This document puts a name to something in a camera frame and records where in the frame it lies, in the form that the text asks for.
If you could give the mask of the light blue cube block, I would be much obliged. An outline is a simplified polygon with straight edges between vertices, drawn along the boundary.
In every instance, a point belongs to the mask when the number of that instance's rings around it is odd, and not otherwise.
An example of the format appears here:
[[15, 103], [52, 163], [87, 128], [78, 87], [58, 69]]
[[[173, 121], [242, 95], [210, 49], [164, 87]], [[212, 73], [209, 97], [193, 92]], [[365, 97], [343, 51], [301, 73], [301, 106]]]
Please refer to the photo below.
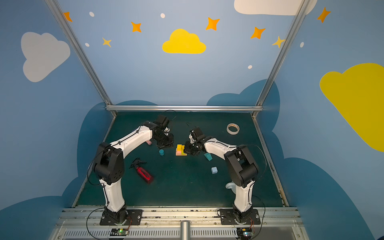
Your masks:
[[217, 167], [212, 167], [211, 168], [212, 174], [216, 174], [218, 172]]

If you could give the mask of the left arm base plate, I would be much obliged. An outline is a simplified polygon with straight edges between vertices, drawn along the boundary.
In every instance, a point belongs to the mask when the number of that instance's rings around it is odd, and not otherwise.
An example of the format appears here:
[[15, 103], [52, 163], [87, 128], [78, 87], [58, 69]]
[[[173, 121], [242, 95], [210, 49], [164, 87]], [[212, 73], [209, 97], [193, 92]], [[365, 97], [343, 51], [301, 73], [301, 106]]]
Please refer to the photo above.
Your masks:
[[138, 226], [142, 219], [142, 210], [122, 209], [112, 212], [108, 209], [103, 211], [100, 221], [101, 226]]

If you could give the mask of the right circuit board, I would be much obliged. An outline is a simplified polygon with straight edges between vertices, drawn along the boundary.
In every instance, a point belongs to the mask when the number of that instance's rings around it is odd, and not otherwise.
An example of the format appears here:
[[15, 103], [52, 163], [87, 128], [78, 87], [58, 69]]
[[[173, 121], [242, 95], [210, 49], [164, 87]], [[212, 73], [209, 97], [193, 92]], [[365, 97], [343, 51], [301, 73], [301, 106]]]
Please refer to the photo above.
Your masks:
[[251, 228], [237, 228], [237, 240], [250, 240], [253, 237]]

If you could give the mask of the circuit board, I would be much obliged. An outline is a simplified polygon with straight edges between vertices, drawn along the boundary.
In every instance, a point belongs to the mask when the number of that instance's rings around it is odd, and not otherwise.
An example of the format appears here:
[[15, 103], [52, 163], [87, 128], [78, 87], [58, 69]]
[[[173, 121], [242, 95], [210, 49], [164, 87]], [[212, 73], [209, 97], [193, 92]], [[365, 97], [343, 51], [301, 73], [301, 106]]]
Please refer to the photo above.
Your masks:
[[237, 228], [237, 240], [250, 240], [253, 237], [251, 228]]
[[111, 229], [110, 231], [110, 237], [126, 237], [128, 234], [128, 228]]

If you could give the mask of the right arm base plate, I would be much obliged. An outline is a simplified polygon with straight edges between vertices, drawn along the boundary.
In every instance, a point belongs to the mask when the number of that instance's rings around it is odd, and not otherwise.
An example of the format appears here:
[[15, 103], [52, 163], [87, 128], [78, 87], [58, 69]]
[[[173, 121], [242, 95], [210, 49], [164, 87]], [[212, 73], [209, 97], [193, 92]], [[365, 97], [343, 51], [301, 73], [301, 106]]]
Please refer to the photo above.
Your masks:
[[253, 209], [243, 220], [236, 219], [233, 209], [219, 209], [217, 214], [222, 225], [261, 225], [261, 217], [256, 209]]

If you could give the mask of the left circuit board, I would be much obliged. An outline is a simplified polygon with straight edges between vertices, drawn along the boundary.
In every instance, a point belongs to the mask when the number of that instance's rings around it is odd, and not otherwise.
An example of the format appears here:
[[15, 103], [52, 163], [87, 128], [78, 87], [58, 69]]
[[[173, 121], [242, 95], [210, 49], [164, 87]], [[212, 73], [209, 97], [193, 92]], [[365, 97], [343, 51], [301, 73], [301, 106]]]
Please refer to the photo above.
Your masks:
[[110, 231], [110, 237], [126, 237], [128, 234], [128, 228], [111, 229]]

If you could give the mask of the light blue mug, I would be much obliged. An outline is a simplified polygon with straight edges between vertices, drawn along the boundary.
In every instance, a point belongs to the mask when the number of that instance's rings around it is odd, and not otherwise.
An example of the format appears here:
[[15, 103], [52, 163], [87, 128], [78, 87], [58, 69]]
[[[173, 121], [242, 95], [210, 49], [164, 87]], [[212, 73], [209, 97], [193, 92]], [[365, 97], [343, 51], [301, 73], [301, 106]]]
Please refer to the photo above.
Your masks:
[[225, 185], [226, 189], [232, 190], [233, 193], [236, 193], [236, 187], [237, 185], [234, 182], [227, 183]]

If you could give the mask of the aluminium cage frame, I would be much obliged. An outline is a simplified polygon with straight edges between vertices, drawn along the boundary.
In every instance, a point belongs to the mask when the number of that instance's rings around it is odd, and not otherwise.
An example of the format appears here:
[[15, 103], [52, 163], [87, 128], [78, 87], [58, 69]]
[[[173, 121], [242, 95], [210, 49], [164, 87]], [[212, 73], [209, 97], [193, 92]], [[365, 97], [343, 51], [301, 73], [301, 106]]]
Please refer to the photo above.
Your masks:
[[84, 69], [89, 75], [91, 81], [102, 97], [103, 101], [106, 104], [106, 110], [110, 111], [111, 114], [116, 117], [117, 112], [161, 112], [161, 111], [176, 111], [176, 112], [252, 112], [252, 118], [255, 118], [258, 112], [263, 110], [263, 103], [267, 98], [268, 93], [278, 75], [278, 72], [283, 65], [283, 62], [288, 54], [288, 51], [304, 21], [304, 18], [307, 15], [307, 10], [310, 8], [311, 1], [302, 1], [299, 5], [298, 11], [293, 19], [293, 22], [288, 30], [286, 41], [284, 45], [280, 48], [277, 59], [273, 65], [273, 68], [267, 78], [267, 81], [262, 88], [262, 91], [258, 97], [257, 103], [255, 106], [192, 106], [192, 105], [165, 105], [165, 106], [145, 106], [145, 105], [114, 105], [109, 98], [107, 91], [105, 90], [100, 78], [98, 77], [95, 69], [93, 68], [90, 60], [88, 59], [85, 51], [80, 46], [80, 42], [76, 37], [75, 32], [64, 17], [64, 13], [60, 7], [58, 1], [46, 1], [47, 6], [49, 7], [51, 13], [55, 17], [59, 26], [61, 27], [63, 33], [69, 40], [74, 52], [77, 54], [80, 62], [82, 63]]

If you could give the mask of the white tape roll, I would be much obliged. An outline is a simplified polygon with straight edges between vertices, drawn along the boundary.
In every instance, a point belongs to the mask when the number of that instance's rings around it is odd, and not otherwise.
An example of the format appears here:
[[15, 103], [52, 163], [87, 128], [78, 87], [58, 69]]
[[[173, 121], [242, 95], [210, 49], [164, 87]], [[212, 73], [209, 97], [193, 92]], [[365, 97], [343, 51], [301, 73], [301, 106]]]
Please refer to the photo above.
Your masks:
[[240, 132], [240, 127], [235, 123], [230, 123], [227, 125], [227, 132], [230, 135], [237, 135]]

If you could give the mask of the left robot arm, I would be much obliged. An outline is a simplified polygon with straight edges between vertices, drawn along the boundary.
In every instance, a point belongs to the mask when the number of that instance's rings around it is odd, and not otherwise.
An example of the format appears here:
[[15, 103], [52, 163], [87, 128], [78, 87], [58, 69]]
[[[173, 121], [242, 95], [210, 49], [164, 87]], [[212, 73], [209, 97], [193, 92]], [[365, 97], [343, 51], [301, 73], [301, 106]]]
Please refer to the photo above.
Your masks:
[[174, 135], [170, 120], [160, 115], [154, 122], [145, 121], [133, 132], [111, 143], [98, 146], [92, 169], [99, 179], [106, 200], [101, 225], [124, 225], [128, 220], [121, 179], [125, 173], [125, 157], [147, 141], [155, 140], [159, 149], [171, 148]]

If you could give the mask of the teal house-shaped block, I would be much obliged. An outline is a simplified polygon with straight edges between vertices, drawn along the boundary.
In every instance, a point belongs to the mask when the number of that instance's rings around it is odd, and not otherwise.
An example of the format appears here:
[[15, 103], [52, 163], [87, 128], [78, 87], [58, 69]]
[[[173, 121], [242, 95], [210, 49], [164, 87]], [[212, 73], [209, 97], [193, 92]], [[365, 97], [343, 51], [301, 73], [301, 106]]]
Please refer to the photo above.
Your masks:
[[213, 159], [212, 155], [210, 153], [205, 153], [204, 154], [205, 158], [208, 160], [208, 161], [211, 161]]

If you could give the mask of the aluminium front rail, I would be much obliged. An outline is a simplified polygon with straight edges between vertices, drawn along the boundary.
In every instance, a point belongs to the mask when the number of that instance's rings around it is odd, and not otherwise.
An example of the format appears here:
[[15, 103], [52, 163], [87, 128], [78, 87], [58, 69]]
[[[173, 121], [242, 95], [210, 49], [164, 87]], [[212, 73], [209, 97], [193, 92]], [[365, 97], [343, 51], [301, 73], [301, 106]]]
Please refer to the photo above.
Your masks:
[[[261, 225], [222, 225], [220, 207], [130, 207], [142, 210], [138, 226], [101, 226], [102, 210], [63, 209], [51, 240], [180, 240], [182, 221], [191, 222], [191, 240], [237, 240], [237, 228], [251, 228], [251, 240], [307, 240], [309, 236], [296, 208], [255, 208]], [[111, 229], [128, 228], [126, 237], [110, 237]]]

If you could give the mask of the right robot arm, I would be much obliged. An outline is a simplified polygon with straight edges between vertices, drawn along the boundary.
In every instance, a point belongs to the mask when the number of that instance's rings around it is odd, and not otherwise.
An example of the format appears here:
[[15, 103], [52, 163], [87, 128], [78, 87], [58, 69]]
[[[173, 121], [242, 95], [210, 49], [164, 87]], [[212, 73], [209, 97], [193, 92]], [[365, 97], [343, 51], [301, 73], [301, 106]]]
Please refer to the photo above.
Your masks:
[[259, 166], [248, 147], [229, 145], [216, 138], [208, 138], [186, 141], [185, 152], [193, 156], [205, 152], [226, 161], [231, 180], [236, 185], [234, 215], [238, 218], [238, 222], [249, 217], [253, 209], [251, 195], [255, 178], [259, 174]]

